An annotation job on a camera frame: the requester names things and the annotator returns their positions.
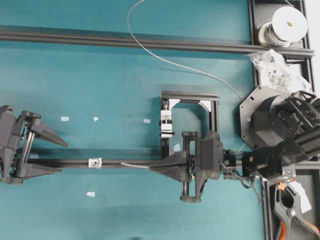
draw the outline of linear rail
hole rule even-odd
[[[201,42],[194,40],[194,38],[193,40],[182,40],[181,38],[176,40],[178,38],[174,36],[145,34],[137,35],[137,37],[149,49],[235,54],[250,54],[269,50],[269,48],[260,45]],[[140,48],[128,33],[8,25],[0,25],[0,41]],[[275,47],[274,50],[287,58],[308,59],[315,55],[313,49],[305,48]]]
[[[46,167],[53,168],[88,168],[88,159],[29,159],[29,164],[39,164]],[[141,159],[102,159],[102,168],[129,168],[128,166],[121,165],[121,163],[128,163],[138,166],[157,166],[162,164],[162,160],[141,160]],[[241,163],[237,162],[236,165],[241,168]],[[296,170],[320,170],[320,161],[302,161],[295,165]]]

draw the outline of white cable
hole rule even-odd
[[[289,4],[291,7],[293,7],[293,5],[288,1],[288,0],[284,0],[287,4]]]
[[[137,169],[148,169],[149,168],[148,166],[129,164],[129,163],[125,163],[125,162],[121,162],[120,164],[123,165],[123,166],[131,167],[131,168],[137,168]]]
[[[246,146],[246,144],[244,143],[237,152],[238,152],[238,153],[241,152],[241,150],[242,150],[245,146]]]
[[[192,70],[192,71],[195,71],[195,72],[198,72],[198,73],[201,73],[201,74],[204,74],[210,78],[213,78],[213,79],[216,79],[220,82],[222,82],[223,84],[227,85],[229,88],[231,88],[238,96],[239,98],[243,101],[243,97],[237,92],[236,89],[234,89],[234,87],[232,87],[229,83],[227,83],[226,81],[222,80],[221,78],[217,77],[217,76],[214,76],[208,72],[205,72],[205,71],[201,71],[199,69],[196,69],[196,68],[192,68],[192,67],[189,67],[189,66],[185,66],[185,65],[181,65],[181,64],[178,64],[178,63],[175,63],[175,62],[172,62],[172,61],[169,61],[167,59],[164,59],[158,55],[155,55],[153,52],[149,51],[148,49],[146,49],[138,40],[137,38],[135,37],[135,35],[133,34],[132,30],[131,30],[131,27],[130,27],[130,15],[131,15],[131,12],[136,8],[136,6],[138,6],[139,4],[141,4],[142,2],[144,2],[145,0],[140,0],[138,1],[135,5],[132,6],[132,8],[130,9],[130,11],[128,12],[128,15],[127,15],[127,25],[128,25],[128,29],[129,29],[129,32],[131,34],[131,36],[133,37],[133,39],[136,41],[137,44],[140,45],[141,48],[143,48],[146,52],[148,52],[149,54],[151,54],[152,56],[156,57],[157,59],[160,59],[168,64],[173,64],[175,66],[178,66],[178,67],[181,67],[181,68],[185,68],[185,69],[189,69],[189,70]]]

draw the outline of filament spool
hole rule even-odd
[[[301,40],[307,31],[308,23],[305,16],[294,7],[284,6],[275,11],[271,22],[260,28],[258,40],[266,47],[289,47]]]

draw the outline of screw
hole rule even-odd
[[[295,211],[294,209],[291,209],[291,210],[290,210],[290,215],[291,215],[291,216],[295,216],[295,215],[296,215],[296,211]]]

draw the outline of clear plastic bag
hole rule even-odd
[[[260,85],[289,93],[300,90],[312,92],[307,80],[300,75],[292,74],[284,57],[273,49],[251,53],[248,56],[260,74]]]

